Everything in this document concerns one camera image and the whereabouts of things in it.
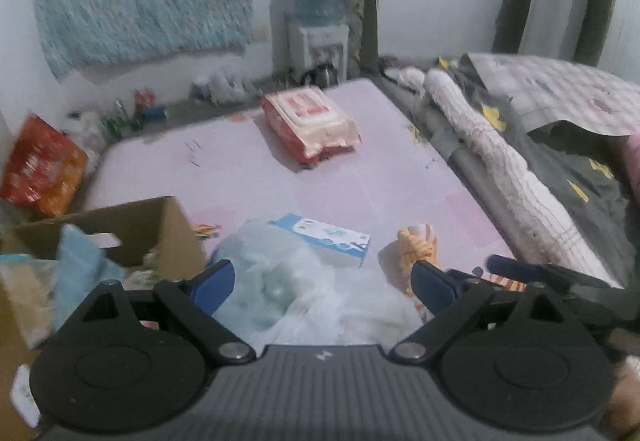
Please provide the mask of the orange striped towel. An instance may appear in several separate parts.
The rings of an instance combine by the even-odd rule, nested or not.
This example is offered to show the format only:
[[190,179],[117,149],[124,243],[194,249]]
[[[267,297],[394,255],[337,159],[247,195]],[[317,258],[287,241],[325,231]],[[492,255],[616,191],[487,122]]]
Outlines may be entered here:
[[[427,261],[437,267],[437,237],[430,224],[416,224],[400,229],[397,233],[397,242],[400,251],[399,265],[406,281],[406,295],[413,297],[414,292],[410,282],[411,270],[418,261]],[[491,274],[483,269],[475,271],[475,274],[477,277],[498,284],[508,291],[517,291],[518,293],[525,291],[526,285],[515,279]]]

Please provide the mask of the white blue plastic bag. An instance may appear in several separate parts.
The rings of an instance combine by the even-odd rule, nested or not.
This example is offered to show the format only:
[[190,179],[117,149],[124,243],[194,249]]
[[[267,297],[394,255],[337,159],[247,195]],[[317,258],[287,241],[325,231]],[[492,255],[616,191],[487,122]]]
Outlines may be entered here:
[[258,353],[271,345],[389,350],[424,324],[416,302],[380,269],[273,223],[243,224],[209,257],[221,260],[235,280],[213,318]]

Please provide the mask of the light blue mask box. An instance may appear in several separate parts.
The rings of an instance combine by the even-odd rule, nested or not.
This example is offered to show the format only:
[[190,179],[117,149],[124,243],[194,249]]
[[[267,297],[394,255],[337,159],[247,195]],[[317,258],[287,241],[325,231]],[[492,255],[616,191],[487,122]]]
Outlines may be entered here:
[[360,268],[371,240],[369,234],[294,213],[270,220],[269,224],[301,239],[324,263],[334,268]]

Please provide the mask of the brown cardboard box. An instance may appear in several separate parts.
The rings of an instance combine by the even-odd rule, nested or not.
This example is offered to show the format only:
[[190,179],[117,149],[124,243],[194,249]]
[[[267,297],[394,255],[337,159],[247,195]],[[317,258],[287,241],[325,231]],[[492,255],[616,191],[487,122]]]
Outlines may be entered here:
[[[1,231],[4,255],[24,253],[41,260],[54,260],[65,225],[77,227],[89,236],[96,254],[77,268],[65,271],[65,278],[77,275],[92,289],[99,279],[114,279],[111,260],[124,269],[140,269],[143,257],[158,253],[158,274],[163,279],[190,279],[205,267],[205,253],[186,219],[178,200],[159,197],[128,204],[69,214],[58,219],[6,227]],[[29,440],[34,431],[24,424],[10,403],[14,373],[23,363],[32,363],[29,350],[18,331],[6,294],[1,295],[1,438]]]

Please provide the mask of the white striped rolled blanket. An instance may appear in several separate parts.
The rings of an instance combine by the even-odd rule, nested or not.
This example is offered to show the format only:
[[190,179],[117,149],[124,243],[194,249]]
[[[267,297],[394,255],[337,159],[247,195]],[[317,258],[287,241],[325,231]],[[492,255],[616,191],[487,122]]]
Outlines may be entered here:
[[446,71],[432,69],[424,77],[424,88],[460,138],[483,159],[506,198],[506,208],[527,244],[536,250],[534,257],[620,287],[566,209],[528,169],[522,155],[504,141],[485,116],[472,109],[454,79]]

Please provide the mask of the light blue striped towel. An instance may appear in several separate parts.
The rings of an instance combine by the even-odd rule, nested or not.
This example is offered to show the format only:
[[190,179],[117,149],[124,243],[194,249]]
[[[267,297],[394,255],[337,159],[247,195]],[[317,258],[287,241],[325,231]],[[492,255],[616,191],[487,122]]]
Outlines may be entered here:
[[122,282],[126,270],[73,224],[62,227],[56,255],[53,326],[58,331],[96,285],[103,281]]

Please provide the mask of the dark green yellow-print blanket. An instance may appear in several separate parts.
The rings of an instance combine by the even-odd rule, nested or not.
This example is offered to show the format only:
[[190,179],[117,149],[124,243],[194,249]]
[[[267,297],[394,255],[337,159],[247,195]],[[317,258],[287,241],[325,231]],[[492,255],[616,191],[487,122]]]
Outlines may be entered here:
[[[386,67],[383,72],[399,86],[414,91],[414,117],[424,117],[431,108],[440,110],[424,88],[425,71]],[[617,178],[605,160],[602,138],[568,123],[527,132],[509,104],[489,93],[469,67],[446,73],[457,83],[472,109],[485,116],[504,141],[522,155],[528,169],[566,209],[587,244],[614,277],[620,283],[632,279],[639,268],[639,207],[631,199],[630,188]],[[488,171],[487,174],[496,186]],[[535,258],[536,250],[527,244],[506,208],[506,198],[500,190],[498,193],[491,208],[506,214],[506,221],[522,236],[523,255]]]

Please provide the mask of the green drink cans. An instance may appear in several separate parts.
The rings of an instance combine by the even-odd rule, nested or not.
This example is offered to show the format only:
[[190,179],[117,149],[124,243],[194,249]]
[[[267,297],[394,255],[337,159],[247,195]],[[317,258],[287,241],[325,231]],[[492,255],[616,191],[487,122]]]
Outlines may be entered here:
[[102,123],[106,131],[107,141],[117,143],[129,138],[134,133],[131,118],[127,109],[120,100],[113,102],[112,107],[102,117]]

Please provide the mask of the orange red snack bag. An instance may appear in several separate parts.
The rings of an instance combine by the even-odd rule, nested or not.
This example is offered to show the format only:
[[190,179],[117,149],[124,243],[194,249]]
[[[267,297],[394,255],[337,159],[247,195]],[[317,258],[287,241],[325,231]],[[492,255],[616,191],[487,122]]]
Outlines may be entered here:
[[47,218],[63,216],[88,161],[87,153],[70,138],[30,114],[4,167],[1,198]]

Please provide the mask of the white crumpled plastic bag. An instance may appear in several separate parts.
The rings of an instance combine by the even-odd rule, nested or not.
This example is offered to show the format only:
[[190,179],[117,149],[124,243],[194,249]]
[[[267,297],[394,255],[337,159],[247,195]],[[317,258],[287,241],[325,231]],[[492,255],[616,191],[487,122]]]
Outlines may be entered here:
[[218,106],[243,104],[252,98],[242,79],[216,72],[206,82],[209,100]]

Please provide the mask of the red wet wipes pack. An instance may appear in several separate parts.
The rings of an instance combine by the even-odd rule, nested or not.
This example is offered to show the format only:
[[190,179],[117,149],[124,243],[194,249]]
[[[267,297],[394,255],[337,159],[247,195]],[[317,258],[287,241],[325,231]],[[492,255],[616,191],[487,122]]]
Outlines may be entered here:
[[264,95],[260,106],[288,153],[304,167],[314,168],[361,142],[356,121],[318,86]]

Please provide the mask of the grey patterned bed sheet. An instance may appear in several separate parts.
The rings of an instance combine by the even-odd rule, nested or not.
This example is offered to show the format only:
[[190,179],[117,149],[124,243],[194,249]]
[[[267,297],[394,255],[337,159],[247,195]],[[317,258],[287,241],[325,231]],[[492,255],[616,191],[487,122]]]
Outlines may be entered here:
[[594,134],[639,131],[639,86],[609,72],[553,58],[468,54],[489,93],[508,101],[528,131],[567,121]]

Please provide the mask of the black electric kettle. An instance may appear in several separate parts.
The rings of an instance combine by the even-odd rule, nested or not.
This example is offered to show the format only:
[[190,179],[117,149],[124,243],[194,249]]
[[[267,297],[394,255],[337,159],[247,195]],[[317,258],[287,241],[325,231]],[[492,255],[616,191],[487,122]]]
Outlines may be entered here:
[[299,84],[329,89],[338,85],[338,71],[332,63],[323,63],[304,72],[300,77]]

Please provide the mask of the white water dispenser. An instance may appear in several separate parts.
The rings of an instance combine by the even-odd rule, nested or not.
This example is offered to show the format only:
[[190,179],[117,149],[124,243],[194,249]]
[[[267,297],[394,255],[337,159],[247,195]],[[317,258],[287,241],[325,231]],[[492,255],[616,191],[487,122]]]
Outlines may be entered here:
[[296,80],[308,70],[332,64],[337,81],[347,80],[349,28],[346,24],[322,27],[288,24],[288,55]]

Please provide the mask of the leaning framed board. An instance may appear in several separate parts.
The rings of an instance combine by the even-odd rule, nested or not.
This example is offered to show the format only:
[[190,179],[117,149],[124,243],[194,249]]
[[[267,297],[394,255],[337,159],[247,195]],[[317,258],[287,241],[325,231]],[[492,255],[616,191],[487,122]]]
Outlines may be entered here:
[[378,0],[345,0],[347,78],[378,68]]

